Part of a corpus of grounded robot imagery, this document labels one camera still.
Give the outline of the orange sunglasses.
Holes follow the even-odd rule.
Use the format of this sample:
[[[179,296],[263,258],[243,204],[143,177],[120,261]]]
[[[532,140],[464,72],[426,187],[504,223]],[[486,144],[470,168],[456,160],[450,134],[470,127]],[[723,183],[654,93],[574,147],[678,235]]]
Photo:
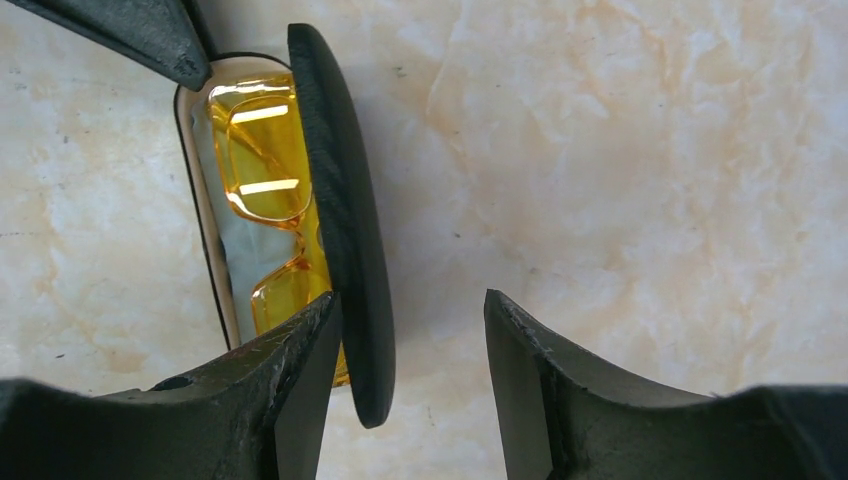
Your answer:
[[[250,317],[264,334],[332,287],[294,76],[216,85],[205,113],[230,210],[290,241],[272,248],[271,270],[250,284]]]

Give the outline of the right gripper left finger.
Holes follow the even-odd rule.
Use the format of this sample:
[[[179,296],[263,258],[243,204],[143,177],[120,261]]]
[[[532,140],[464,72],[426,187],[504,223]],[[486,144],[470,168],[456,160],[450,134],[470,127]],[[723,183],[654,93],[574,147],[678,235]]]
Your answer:
[[[312,479],[341,309],[321,295],[288,323],[154,388],[89,397],[1,383],[5,479]]]

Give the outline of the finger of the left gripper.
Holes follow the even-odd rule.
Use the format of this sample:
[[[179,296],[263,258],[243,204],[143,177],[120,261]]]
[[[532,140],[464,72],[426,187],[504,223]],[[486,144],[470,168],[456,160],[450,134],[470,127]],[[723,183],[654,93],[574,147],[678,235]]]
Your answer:
[[[197,1],[12,0],[11,3],[199,91],[214,43]]]

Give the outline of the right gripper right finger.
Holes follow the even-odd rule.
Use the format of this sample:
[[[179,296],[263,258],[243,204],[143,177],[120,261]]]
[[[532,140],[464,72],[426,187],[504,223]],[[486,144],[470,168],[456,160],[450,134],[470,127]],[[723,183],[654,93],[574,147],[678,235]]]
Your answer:
[[[641,377],[489,290],[486,346],[511,479],[843,479],[847,389],[728,396]]]

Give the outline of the black glasses case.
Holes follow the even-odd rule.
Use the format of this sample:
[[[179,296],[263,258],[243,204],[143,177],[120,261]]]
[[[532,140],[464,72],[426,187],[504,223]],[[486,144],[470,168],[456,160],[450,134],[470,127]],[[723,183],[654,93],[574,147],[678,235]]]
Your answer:
[[[207,96],[216,85],[263,73],[290,72],[294,76],[318,206],[321,243],[332,282],[331,289],[323,294],[335,294],[341,309],[341,343],[333,381],[350,386],[360,422],[374,428],[386,421],[392,405],[396,347],[389,281],[366,149],[347,83],[324,37],[313,26],[298,23],[288,27],[287,40],[287,60],[258,53],[224,54],[211,61],[212,76],[201,90],[179,87],[175,93],[174,112],[210,279],[226,343],[238,347],[232,344],[234,330],[225,323],[222,301],[214,287],[212,242],[204,233],[211,212],[203,198],[190,109],[198,101],[205,108]]]

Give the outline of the light blue cleaning cloth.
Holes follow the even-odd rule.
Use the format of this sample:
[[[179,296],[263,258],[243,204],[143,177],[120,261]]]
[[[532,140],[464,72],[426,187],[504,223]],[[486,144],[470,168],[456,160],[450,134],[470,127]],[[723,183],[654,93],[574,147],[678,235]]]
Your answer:
[[[204,201],[211,220],[204,233],[212,242],[214,287],[222,301],[225,323],[239,346],[258,336],[251,310],[255,286],[285,262],[292,252],[292,235],[238,216],[228,203],[219,174],[211,122],[203,103],[190,109],[197,164]]]

